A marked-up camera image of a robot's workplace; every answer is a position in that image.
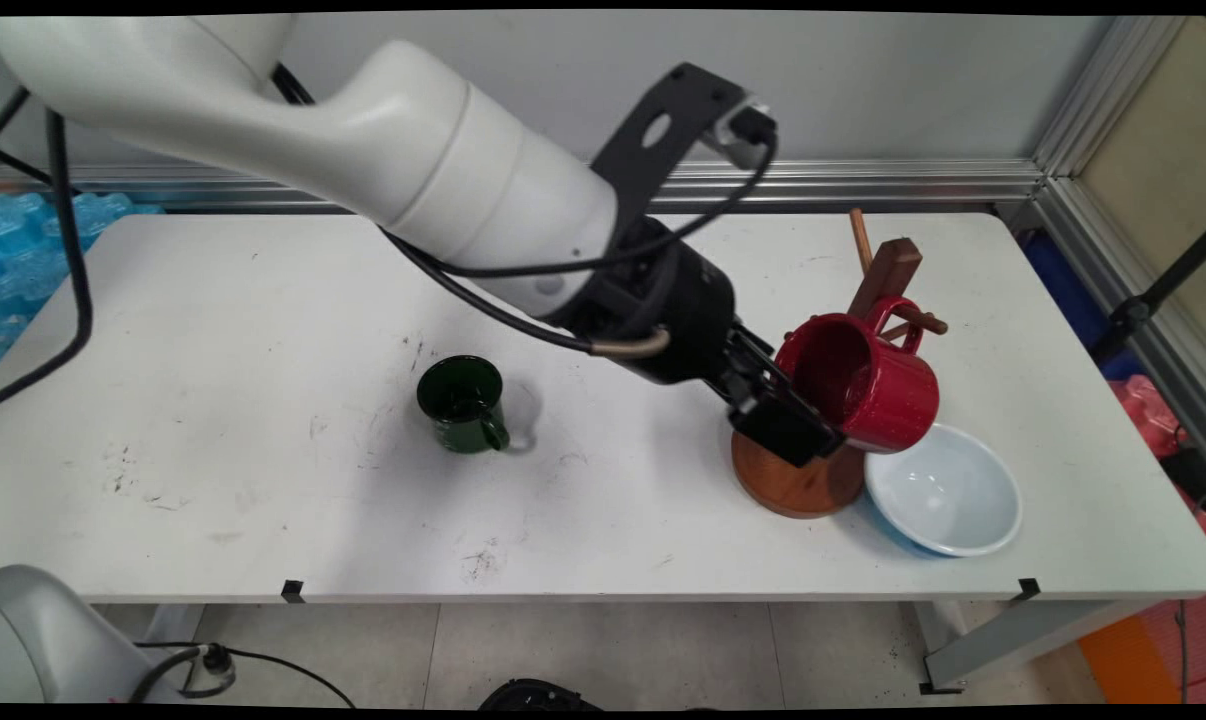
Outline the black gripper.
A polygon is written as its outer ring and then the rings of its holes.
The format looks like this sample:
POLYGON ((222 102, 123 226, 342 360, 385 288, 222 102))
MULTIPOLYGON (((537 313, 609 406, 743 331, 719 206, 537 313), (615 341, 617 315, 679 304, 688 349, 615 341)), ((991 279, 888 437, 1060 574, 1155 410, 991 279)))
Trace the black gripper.
POLYGON ((648 340, 663 327, 671 343, 662 352, 617 365, 658 386, 718 386, 728 368, 728 423, 795 468, 844 447, 845 434, 795 391, 775 363, 775 350, 734 316, 727 275, 686 242, 672 242, 655 254, 595 270, 551 314, 551 323, 604 343, 648 340))

